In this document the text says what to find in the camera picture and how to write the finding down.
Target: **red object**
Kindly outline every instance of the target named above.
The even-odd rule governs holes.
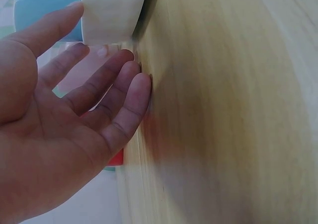
[[[115,157],[109,162],[108,166],[121,166],[124,163],[124,150],[121,150]]]

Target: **light wood surface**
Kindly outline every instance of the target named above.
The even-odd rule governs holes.
[[[124,224],[318,223],[318,0],[147,0]]]

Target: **human hand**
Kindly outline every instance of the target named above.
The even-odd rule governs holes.
[[[40,215],[70,198],[127,144],[146,112],[151,79],[127,50],[61,99],[52,89],[89,48],[74,45],[37,71],[37,57],[83,11],[76,3],[0,41],[0,223]]]

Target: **blue object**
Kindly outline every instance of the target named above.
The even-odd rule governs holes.
[[[75,1],[79,0],[16,0],[14,7],[15,29],[16,31],[25,29],[45,14],[62,9]],[[61,41],[83,41],[81,22]]]

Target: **tape roll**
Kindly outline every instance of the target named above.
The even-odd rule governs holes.
[[[82,0],[81,21],[85,44],[100,45],[127,41],[132,36],[144,0]]]

